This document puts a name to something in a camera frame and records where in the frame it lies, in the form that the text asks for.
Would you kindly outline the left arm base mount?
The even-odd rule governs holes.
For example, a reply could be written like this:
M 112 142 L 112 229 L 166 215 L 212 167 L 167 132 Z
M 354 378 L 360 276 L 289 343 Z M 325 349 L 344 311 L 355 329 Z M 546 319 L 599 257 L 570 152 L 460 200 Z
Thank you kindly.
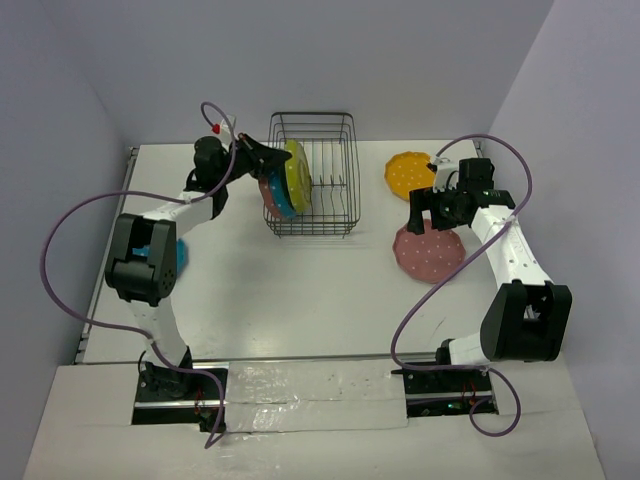
M 133 425 L 189 424 L 211 433 L 219 409 L 220 392 L 209 376 L 153 365 L 139 368 Z

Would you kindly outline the silver tape strip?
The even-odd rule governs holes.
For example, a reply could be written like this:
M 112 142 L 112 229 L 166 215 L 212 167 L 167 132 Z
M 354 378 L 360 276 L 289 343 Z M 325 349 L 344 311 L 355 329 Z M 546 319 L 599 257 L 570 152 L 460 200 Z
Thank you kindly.
M 385 430 L 408 425 L 392 362 L 234 362 L 225 422 L 232 433 Z

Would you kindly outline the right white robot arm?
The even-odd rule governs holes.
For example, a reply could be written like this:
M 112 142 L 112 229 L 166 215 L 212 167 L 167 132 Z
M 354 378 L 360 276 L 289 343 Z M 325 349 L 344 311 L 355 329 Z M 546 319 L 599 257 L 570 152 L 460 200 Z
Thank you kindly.
M 469 379 L 469 367 L 499 361 L 551 362 L 561 350 L 572 294 L 553 283 L 534 257 L 517 221 L 509 192 L 494 186 L 494 165 L 488 158 L 454 163 L 436 157 L 429 188 L 411 191 L 408 230 L 422 235 L 421 220 L 430 215 L 432 228 L 447 231 L 469 227 L 481 243 L 497 285 L 497 293 L 479 330 L 444 341 L 436 351 L 434 376 L 447 391 Z

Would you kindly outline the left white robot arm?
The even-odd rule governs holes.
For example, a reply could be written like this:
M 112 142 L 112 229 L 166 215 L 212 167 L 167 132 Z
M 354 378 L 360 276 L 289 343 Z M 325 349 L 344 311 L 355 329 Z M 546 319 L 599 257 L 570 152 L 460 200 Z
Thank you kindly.
M 216 136 L 202 137 L 194 144 L 194 168 L 175 201 L 117 217 L 105 281 L 130 308 L 135 327 L 144 332 L 148 347 L 141 380 L 149 388 L 181 399 L 196 384 L 192 355 L 171 305 L 178 279 L 178 241 L 221 214 L 228 183 L 245 175 L 261 180 L 291 158 L 291 153 L 245 134 L 230 137 L 227 145 Z

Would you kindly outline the blue dotted plate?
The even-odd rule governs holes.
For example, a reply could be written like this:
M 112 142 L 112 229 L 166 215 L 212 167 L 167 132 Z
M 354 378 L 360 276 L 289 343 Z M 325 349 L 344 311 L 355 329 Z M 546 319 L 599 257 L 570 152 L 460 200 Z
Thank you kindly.
M 268 183 L 274 205 L 278 209 L 280 216 L 286 220 L 293 219 L 296 216 L 296 211 L 287 200 L 278 170 L 270 172 L 268 175 Z
M 149 255 L 149 246 L 145 245 L 140 248 L 133 248 L 132 253 L 136 256 L 147 257 Z M 178 239 L 176 242 L 176 261 L 177 276 L 180 276 L 188 262 L 188 247 L 183 239 Z

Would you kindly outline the orange dotted plate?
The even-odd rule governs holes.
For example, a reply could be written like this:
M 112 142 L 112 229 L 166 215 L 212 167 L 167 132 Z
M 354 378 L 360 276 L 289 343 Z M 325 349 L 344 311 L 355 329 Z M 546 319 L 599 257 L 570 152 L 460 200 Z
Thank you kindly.
M 433 186 L 435 173 L 430 165 L 431 156 L 425 152 L 402 152 L 386 163 L 384 180 L 392 194 L 409 201 L 411 191 Z

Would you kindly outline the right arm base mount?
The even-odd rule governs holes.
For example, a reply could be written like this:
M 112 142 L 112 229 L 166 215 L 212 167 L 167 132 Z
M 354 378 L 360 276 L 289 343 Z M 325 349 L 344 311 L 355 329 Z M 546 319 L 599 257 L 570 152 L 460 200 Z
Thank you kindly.
M 402 379 L 408 418 L 497 413 L 489 376 L 480 369 L 415 371 L 397 368 Z

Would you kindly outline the green dotted plate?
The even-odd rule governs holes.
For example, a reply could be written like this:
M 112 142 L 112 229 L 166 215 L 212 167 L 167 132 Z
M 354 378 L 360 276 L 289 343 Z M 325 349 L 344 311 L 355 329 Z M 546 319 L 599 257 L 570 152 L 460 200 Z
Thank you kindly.
M 291 157 L 285 162 L 285 178 L 287 193 L 293 209 L 302 214 L 311 206 L 312 180 L 305 150 L 301 143 L 289 139 L 285 150 Z

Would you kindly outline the pink dotted plate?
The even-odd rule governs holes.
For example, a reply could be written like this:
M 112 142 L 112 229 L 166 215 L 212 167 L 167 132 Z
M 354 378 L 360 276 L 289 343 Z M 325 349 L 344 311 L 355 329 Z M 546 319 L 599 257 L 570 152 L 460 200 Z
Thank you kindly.
M 423 234 L 401 227 L 395 234 L 392 251 L 397 265 L 409 277 L 435 285 L 464 262 L 466 250 L 453 230 L 434 229 L 429 219 L 423 224 Z
M 278 205 L 276 204 L 273 195 L 272 195 L 272 190 L 269 186 L 269 181 L 268 178 L 265 176 L 262 176 L 259 178 L 259 190 L 260 193 L 262 195 L 263 198 L 263 202 L 264 202 L 264 207 L 266 208 L 266 210 L 270 213 L 270 215 L 278 220 L 282 220 L 283 216 L 281 214 L 281 211 L 278 207 Z

